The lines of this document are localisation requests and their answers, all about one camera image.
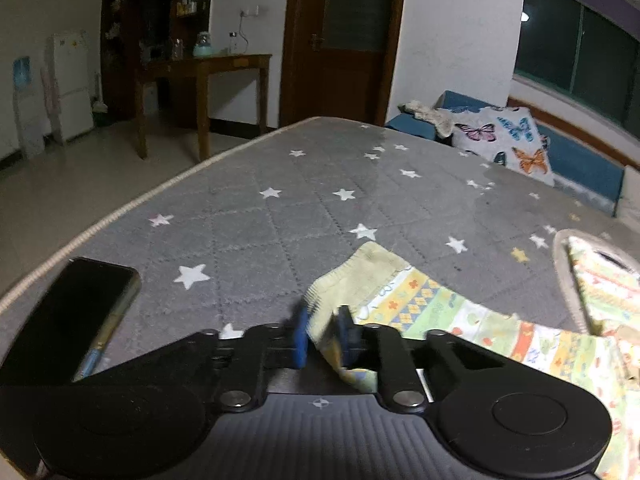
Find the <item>colourful patterned children's shirt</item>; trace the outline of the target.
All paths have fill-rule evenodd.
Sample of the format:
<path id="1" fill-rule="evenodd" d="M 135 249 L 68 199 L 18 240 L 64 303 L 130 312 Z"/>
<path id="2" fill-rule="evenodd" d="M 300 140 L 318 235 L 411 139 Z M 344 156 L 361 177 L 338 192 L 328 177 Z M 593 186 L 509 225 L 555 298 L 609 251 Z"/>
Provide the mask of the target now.
<path id="1" fill-rule="evenodd" d="M 613 337 L 581 335 L 487 309 L 375 242 L 363 244 L 338 268 L 315 280 L 305 302 L 311 341 L 345 382 L 365 393 L 374 392 L 375 373 L 342 367 L 337 339 L 328 332 L 341 306 L 349 308 L 358 324 L 392 326 L 411 339 L 423 338 L 432 328 L 446 330 L 585 388 L 606 406 L 613 423 L 598 476 L 638 478 L 639 385 L 623 361 L 627 345 Z"/>

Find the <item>black smartphone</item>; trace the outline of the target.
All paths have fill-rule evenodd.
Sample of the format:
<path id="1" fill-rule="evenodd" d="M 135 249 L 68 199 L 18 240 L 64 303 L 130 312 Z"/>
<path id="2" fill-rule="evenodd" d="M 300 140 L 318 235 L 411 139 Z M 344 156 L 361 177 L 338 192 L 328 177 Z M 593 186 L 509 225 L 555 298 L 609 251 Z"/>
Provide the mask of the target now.
<path id="1" fill-rule="evenodd" d="M 66 263 L 1 363 L 1 454 L 37 474 L 32 426 L 49 392 L 90 375 L 141 288 L 137 270 L 88 258 Z"/>

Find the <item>crumpled beige cloth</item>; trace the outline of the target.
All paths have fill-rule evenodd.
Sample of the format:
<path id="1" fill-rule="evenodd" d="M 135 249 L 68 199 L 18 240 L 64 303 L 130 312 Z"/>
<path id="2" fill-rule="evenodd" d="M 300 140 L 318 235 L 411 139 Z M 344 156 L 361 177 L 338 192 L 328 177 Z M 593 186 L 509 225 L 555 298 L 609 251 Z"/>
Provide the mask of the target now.
<path id="1" fill-rule="evenodd" d="M 412 115 L 416 120 L 431 124 L 436 130 L 436 136 L 441 139 L 447 139 L 452 136 L 454 123 L 450 113 L 446 110 L 436 110 L 436 108 L 431 108 L 416 100 L 400 104 L 398 110 Z"/>

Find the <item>butterfly print pillow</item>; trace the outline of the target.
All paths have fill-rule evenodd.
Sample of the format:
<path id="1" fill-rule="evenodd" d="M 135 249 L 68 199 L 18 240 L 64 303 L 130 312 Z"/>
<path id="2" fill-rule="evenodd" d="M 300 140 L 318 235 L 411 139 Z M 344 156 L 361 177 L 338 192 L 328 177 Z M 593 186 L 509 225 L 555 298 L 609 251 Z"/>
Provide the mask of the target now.
<path id="1" fill-rule="evenodd" d="M 442 112 L 452 122 L 455 148 L 554 185 L 544 141 L 527 108 L 458 106 Z"/>

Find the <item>blue bench cushion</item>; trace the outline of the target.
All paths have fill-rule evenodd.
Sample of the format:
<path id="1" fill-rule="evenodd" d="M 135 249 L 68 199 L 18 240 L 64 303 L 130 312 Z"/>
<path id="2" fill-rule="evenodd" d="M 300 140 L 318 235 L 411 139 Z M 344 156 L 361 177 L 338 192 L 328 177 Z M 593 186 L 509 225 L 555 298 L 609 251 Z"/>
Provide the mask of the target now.
<path id="1" fill-rule="evenodd" d="M 482 107 L 498 108 L 472 96 L 449 90 L 442 94 L 437 104 L 450 112 L 478 112 Z M 411 113 L 400 112 L 386 127 L 451 145 L 449 140 L 437 139 L 432 124 L 414 118 Z M 614 216 L 623 186 L 623 166 L 568 134 L 537 123 L 536 127 L 549 156 L 556 185 L 571 196 Z"/>

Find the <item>teal jar on table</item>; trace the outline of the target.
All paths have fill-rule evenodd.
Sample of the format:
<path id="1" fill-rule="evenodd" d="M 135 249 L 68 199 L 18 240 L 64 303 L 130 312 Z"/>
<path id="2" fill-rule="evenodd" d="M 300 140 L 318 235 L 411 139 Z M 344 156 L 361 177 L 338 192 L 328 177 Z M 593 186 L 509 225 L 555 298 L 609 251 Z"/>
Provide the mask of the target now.
<path id="1" fill-rule="evenodd" d="M 209 32 L 199 32 L 193 47 L 194 58 L 209 58 L 214 55 Z"/>

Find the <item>wooden side table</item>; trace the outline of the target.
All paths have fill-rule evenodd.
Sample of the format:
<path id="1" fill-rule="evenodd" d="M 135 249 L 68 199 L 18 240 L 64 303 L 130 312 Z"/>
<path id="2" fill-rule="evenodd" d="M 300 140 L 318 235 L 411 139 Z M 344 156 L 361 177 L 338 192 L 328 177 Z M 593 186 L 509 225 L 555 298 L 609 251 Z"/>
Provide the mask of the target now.
<path id="1" fill-rule="evenodd" d="M 209 141 L 208 96 L 209 77 L 217 74 L 257 70 L 257 127 L 259 134 L 268 129 L 268 94 L 271 54 L 214 55 L 208 58 L 184 58 L 178 61 L 152 62 L 142 65 L 134 76 L 134 102 L 136 103 L 137 136 L 134 147 L 142 159 L 148 157 L 146 120 L 144 114 L 144 88 L 159 79 L 193 79 L 195 81 L 196 125 L 198 128 L 198 157 L 200 161 L 212 156 Z"/>

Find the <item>white pillow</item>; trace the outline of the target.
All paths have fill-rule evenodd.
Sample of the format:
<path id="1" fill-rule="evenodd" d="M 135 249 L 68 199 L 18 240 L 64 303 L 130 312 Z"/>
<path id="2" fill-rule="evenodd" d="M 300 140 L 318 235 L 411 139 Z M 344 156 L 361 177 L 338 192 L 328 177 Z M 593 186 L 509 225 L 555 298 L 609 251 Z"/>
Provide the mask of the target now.
<path id="1" fill-rule="evenodd" d="M 640 223 L 640 172 L 626 166 L 620 197 L 616 205 L 616 217 L 629 229 L 639 231 Z"/>

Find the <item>dark wooden door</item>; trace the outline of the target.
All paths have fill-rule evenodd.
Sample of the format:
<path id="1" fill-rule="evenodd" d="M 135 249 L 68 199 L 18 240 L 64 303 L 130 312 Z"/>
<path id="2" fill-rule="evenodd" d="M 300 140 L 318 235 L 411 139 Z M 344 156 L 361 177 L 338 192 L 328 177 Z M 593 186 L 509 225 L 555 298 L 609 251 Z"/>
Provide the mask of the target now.
<path id="1" fill-rule="evenodd" d="M 286 0 L 279 125 L 314 116 L 382 125 L 404 0 Z"/>

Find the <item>water dispenser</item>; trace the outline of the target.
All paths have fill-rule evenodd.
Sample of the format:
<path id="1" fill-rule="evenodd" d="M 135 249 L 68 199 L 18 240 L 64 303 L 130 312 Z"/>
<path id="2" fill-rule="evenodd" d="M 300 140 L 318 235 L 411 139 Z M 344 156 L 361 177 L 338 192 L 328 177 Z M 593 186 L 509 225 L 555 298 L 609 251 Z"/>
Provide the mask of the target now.
<path id="1" fill-rule="evenodd" d="M 13 109 L 20 149 L 31 159 L 44 151 L 44 123 L 46 113 L 43 97 L 38 92 L 30 57 L 23 56 L 13 62 Z"/>

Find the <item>dark bookshelf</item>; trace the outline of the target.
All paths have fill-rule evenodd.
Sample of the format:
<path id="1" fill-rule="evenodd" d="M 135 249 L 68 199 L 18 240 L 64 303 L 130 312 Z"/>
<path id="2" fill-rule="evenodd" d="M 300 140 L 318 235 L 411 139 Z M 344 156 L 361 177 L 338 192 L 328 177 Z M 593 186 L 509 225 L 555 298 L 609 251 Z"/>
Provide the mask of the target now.
<path id="1" fill-rule="evenodd" d="M 145 64 L 169 61 L 180 46 L 185 58 L 209 30 L 210 0 L 102 0 L 101 84 L 107 116 L 134 119 L 134 76 Z"/>

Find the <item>white refrigerator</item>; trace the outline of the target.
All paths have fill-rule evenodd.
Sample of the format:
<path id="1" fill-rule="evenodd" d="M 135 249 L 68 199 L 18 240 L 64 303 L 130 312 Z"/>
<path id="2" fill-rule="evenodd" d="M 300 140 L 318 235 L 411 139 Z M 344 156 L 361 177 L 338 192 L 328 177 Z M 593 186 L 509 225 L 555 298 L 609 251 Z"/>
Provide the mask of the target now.
<path id="1" fill-rule="evenodd" d="M 83 30 L 53 34 L 46 45 L 54 130 L 62 143 L 93 128 L 88 44 Z"/>

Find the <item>dark window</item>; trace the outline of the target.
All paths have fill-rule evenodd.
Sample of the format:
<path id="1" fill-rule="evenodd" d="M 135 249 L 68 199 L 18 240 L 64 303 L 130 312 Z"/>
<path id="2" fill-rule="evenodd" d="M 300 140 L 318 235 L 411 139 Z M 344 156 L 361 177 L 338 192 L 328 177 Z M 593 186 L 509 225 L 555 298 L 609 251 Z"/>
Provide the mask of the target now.
<path id="1" fill-rule="evenodd" d="M 524 0 L 515 73 L 639 135 L 639 40 L 577 0 Z"/>

